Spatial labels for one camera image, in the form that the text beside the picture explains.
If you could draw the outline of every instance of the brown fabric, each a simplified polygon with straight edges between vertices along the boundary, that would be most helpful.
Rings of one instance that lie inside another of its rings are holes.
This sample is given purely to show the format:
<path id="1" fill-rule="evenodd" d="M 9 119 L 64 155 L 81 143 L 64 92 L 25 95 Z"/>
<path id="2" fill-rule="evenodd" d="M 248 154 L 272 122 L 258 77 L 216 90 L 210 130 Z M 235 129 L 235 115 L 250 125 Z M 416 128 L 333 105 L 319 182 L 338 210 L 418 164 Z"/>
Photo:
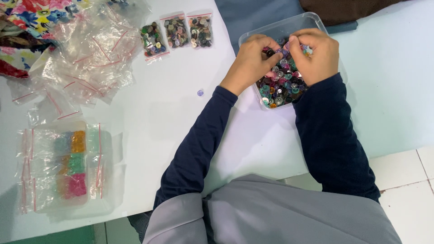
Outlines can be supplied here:
<path id="1" fill-rule="evenodd" d="M 299 0 L 306 12 L 319 15 L 325 26 L 369 16 L 387 6 L 407 0 Z"/>

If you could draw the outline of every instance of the white table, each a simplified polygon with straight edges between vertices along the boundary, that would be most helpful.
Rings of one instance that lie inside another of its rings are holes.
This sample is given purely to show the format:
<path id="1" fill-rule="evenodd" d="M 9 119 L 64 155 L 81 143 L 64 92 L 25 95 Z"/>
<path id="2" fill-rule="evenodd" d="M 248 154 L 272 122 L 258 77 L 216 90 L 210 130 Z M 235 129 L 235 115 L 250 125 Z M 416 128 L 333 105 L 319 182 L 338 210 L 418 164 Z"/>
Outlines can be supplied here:
<path id="1" fill-rule="evenodd" d="M 17 215 L 15 131 L 26 128 L 32 104 L 12 104 L 0 80 L 0 243 L 109 221 L 152 208 L 160 177 L 197 115 L 231 66 L 235 56 L 213 0 L 148 0 L 152 16 L 183 10 L 214 12 L 213 49 L 176 50 L 164 61 L 134 64 L 137 84 L 119 92 L 110 106 L 98 102 L 84 109 L 110 125 L 114 141 L 122 138 L 116 156 L 110 212 L 93 212 L 99 202 L 64 215 Z M 431 70 L 434 2 L 414 0 L 359 20 L 356 31 L 336 34 L 349 77 L 348 102 L 356 132 L 370 157 L 432 144 L 434 84 Z M 198 97 L 197 90 L 205 95 Z M 233 108 L 230 122 L 206 178 L 205 192 L 237 176 L 254 172 L 273 179 L 307 172 L 292 108 L 263 112 L 251 89 Z"/>

